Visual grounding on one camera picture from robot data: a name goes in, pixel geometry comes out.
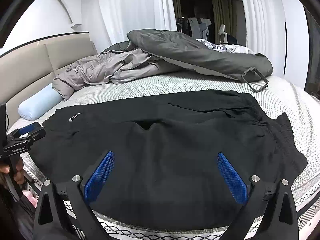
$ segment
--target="metal screw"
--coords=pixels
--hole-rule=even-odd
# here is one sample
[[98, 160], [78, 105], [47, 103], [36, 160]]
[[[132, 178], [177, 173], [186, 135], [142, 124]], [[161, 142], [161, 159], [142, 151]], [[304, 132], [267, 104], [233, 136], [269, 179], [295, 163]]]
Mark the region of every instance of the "metal screw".
[[254, 181], [254, 182], [258, 182], [260, 180], [260, 178], [257, 176], [257, 175], [252, 175], [251, 176], [251, 179]]
[[50, 183], [51, 183], [51, 180], [47, 179], [47, 180], [44, 182], [44, 185], [45, 185], [45, 186], [48, 186]]
[[81, 179], [81, 177], [79, 176], [79, 175], [75, 175], [75, 176], [73, 176], [73, 178], [72, 178], [72, 180], [74, 181], [74, 182], [77, 182], [77, 181], [79, 181]]
[[282, 184], [285, 186], [289, 185], [289, 182], [286, 179], [281, 180]]

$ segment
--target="white textured mattress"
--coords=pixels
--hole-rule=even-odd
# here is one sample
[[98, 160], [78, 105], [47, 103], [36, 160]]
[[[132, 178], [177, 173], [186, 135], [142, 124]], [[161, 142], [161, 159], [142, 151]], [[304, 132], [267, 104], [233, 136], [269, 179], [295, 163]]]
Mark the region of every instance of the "white textured mattress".
[[[298, 210], [299, 206], [320, 187], [320, 104], [305, 91], [282, 78], [270, 76], [268, 80], [269, 87], [259, 93], [252, 92], [247, 84], [214, 76], [200, 75], [190, 71], [146, 77], [119, 85], [108, 83], [88, 86], [74, 93], [68, 101], [60, 102], [36, 120], [36, 122], [42, 124], [54, 114], [56, 109], [65, 106], [102, 103], [123, 98], [207, 89], [235, 90], [239, 93], [249, 93], [255, 97], [263, 111], [270, 118], [275, 119], [283, 112], [287, 113], [293, 129], [295, 146], [308, 160], [308, 166], [292, 185]], [[258, 89], [263, 84], [264, 82], [260, 81], [252, 83], [252, 86]], [[30, 123], [32, 122], [20, 118], [10, 128], [9, 132]], [[39, 179], [39, 183], [43, 182], [45, 179], [44, 175], [34, 165], [28, 153], [21, 156], [24, 159], [27, 172]], [[204, 237], [207, 239], [217, 239], [220, 233], [225, 230], [225, 228], [216, 228], [192, 232], [151, 233], [150, 231], [145, 231], [145, 229], [141, 230], [141, 228], [123, 225], [100, 214], [97, 216], [105, 225], [106, 230], [111, 233], [111, 236], [119, 239], [154, 239], [151, 235], [157, 236], [157, 239], [166, 240], [181, 239], [182, 235], [186, 236], [186, 239], [195, 239], [195, 236], [200, 237], [199, 240]], [[252, 231], [256, 229], [257, 226], [253, 225]]]

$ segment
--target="blue gripper pad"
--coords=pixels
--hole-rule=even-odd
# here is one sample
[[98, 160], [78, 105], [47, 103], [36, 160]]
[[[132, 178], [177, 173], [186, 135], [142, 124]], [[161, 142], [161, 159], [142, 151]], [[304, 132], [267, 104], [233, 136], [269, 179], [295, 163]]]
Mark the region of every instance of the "blue gripper pad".
[[97, 199], [114, 166], [115, 155], [110, 151], [84, 186], [84, 199], [87, 203]]
[[35, 129], [35, 125], [32, 123], [32, 124], [27, 125], [26, 127], [21, 128], [19, 133], [20, 133], [20, 135], [24, 135], [26, 133], [33, 131], [34, 129]]
[[234, 199], [239, 204], [245, 204], [248, 200], [247, 186], [223, 153], [218, 154], [217, 165]]

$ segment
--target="pink object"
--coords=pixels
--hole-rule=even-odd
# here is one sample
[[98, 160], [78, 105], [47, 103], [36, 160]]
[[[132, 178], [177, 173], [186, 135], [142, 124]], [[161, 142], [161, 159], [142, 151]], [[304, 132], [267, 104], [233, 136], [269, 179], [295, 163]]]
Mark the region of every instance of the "pink object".
[[27, 197], [27, 199], [31, 202], [31, 204], [36, 208], [38, 204], [38, 200], [33, 197], [32, 193], [27, 190], [22, 190], [22, 193]]

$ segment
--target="black garment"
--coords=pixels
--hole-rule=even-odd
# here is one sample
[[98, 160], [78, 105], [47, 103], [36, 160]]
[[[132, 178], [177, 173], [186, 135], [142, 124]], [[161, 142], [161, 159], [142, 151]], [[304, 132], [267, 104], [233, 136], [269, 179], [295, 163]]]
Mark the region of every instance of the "black garment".
[[106, 150], [115, 167], [92, 209], [146, 228], [231, 223], [241, 208], [221, 177], [223, 152], [247, 178], [294, 179], [307, 165], [285, 113], [276, 120], [249, 94], [204, 90], [56, 110], [30, 152], [53, 182], [82, 175]]
[[228, 45], [240, 45], [237, 39], [232, 35], [228, 35], [227, 39], [228, 39]]

